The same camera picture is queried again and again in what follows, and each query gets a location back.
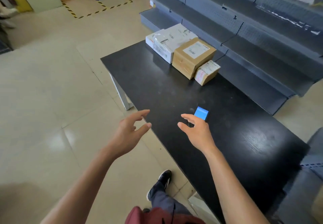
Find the dark pants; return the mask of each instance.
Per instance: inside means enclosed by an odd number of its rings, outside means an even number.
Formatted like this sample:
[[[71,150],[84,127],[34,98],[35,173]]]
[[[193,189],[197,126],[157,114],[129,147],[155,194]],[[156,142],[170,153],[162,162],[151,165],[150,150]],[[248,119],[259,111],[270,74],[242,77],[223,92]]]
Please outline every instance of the dark pants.
[[[160,181],[157,181],[152,187],[150,197],[153,208],[160,207],[171,215],[173,212],[174,214],[192,215],[184,205],[166,194],[164,186]]]

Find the floor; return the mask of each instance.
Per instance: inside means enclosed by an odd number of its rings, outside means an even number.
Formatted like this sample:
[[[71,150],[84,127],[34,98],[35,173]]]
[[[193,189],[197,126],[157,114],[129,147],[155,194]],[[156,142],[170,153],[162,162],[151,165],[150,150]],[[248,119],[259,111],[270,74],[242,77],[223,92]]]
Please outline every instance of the floor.
[[[131,1],[102,0],[105,11],[93,0],[67,2],[78,18],[65,7],[13,18],[15,51],[0,58],[0,223],[40,222],[135,111],[124,110],[100,61],[151,33],[138,14],[149,2]],[[275,118],[307,141],[323,126],[322,101],[319,82]],[[87,223],[124,223],[133,206],[149,207],[146,193],[165,169],[174,173],[169,194],[196,215],[193,187],[149,131],[111,166]]]

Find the white box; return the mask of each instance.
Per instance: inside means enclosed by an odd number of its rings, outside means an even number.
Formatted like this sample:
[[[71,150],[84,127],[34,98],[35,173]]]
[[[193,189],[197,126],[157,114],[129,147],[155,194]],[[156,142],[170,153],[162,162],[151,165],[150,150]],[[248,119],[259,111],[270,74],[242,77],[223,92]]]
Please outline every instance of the white box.
[[[154,50],[168,63],[172,63],[175,49],[197,38],[197,35],[179,23],[155,34],[153,38]]]
[[[161,29],[161,30],[158,30],[157,32],[155,33],[152,33],[150,35],[147,35],[146,36],[146,43],[147,45],[149,45],[152,49],[154,49],[154,35],[155,34],[159,34],[163,31],[164,29]]]

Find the right hand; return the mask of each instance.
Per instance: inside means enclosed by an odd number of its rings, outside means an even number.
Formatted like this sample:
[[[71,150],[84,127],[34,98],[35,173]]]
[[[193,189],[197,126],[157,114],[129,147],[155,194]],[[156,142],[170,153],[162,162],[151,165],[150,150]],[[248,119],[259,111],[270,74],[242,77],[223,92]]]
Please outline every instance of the right hand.
[[[182,114],[181,116],[195,125],[193,128],[190,128],[182,122],[177,124],[187,134],[193,146],[204,154],[216,147],[208,123],[192,114]]]

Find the tabletop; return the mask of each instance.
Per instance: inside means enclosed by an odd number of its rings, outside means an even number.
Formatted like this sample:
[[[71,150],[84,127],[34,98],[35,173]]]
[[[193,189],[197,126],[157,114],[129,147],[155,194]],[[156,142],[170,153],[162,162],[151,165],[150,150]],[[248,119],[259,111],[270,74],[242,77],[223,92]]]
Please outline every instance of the tabletop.
[[[299,169],[309,146],[220,74],[204,86],[164,61],[145,41],[101,58],[138,110],[150,109],[152,129],[201,198],[224,223],[204,155],[177,123],[197,105],[210,110],[216,146],[263,213]]]

